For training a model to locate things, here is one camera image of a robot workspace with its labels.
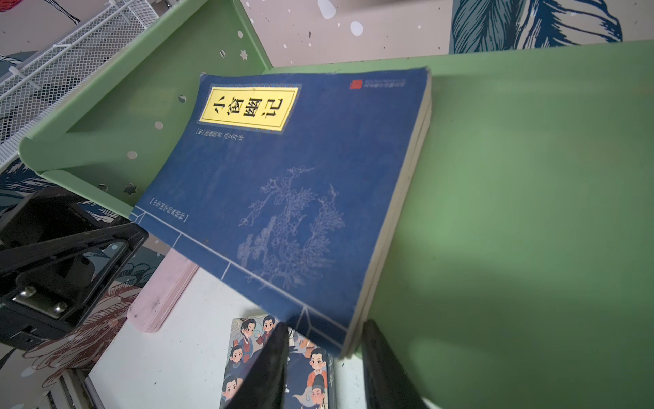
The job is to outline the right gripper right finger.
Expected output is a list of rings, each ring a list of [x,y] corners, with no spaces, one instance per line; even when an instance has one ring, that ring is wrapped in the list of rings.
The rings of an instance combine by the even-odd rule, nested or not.
[[[361,347],[368,409],[427,409],[425,401],[374,320],[364,323]]]

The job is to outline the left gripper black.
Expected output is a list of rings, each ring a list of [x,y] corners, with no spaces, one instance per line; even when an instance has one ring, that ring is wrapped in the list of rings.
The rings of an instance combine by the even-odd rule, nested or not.
[[[89,315],[148,233],[100,228],[61,187],[28,194],[1,217],[1,341],[29,350]]]

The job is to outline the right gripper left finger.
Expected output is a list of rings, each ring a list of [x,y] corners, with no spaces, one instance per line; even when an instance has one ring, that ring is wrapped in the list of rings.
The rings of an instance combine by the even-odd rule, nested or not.
[[[226,408],[283,408],[288,355],[289,327],[280,323],[272,331],[243,383],[228,400]]]

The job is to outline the blue book small yellow label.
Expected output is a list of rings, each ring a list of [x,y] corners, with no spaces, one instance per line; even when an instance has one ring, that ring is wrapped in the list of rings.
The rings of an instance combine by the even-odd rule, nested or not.
[[[381,226],[380,234],[371,256],[371,264],[366,270],[362,292],[355,309],[354,322],[347,331],[342,351],[338,354],[339,358],[349,357],[356,350],[361,338],[363,324],[370,311],[372,300],[375,296],[376,288],[393,240],[393,235],[400,219],[402,207],[417,167],[417,161],[420,157],[427,133],[429,132],[431,116],[432,97],[427,96],[418,112],[417,124],[412,132],[405,160],[388,206],[388,212]]]

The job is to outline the blue book wide yellow label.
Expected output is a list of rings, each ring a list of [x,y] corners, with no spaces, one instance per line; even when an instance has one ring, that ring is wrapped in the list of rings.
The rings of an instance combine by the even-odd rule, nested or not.
[[[339,354],[427,96],[426,67],[204,74],[129,218]]]

